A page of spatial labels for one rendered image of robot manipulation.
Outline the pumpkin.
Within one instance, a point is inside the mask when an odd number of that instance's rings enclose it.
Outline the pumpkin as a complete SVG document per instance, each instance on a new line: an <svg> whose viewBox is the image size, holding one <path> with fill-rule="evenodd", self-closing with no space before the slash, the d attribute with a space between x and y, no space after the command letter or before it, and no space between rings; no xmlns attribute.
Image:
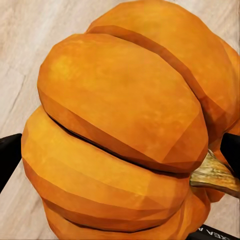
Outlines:
<svg viewBox="0 0 240 240"><path fill-rule="evenodd" d="M240 179L240 56L182 6L123 2L40 65L25 175L59 240L185 240Z"/></svg>

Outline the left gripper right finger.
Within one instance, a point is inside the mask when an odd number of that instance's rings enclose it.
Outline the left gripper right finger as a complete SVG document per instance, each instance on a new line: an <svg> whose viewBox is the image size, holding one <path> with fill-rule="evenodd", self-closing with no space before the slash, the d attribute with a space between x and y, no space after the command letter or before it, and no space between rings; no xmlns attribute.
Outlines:
<svg viewBox="0 0 240 240"><path fill-rule="evenodd" d="M240 136L225 133L221 141L220 151L240 180Z"/></svg>

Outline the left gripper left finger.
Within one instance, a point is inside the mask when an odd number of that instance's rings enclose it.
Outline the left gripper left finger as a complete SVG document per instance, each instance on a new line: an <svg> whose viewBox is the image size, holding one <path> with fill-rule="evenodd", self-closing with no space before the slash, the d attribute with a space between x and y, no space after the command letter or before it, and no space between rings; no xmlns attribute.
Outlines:
<svg viewBox="0 0 240 240"><path fill-rule="evenodd" d="M0 138L0 193L22 159L22 133Z"/></svg>

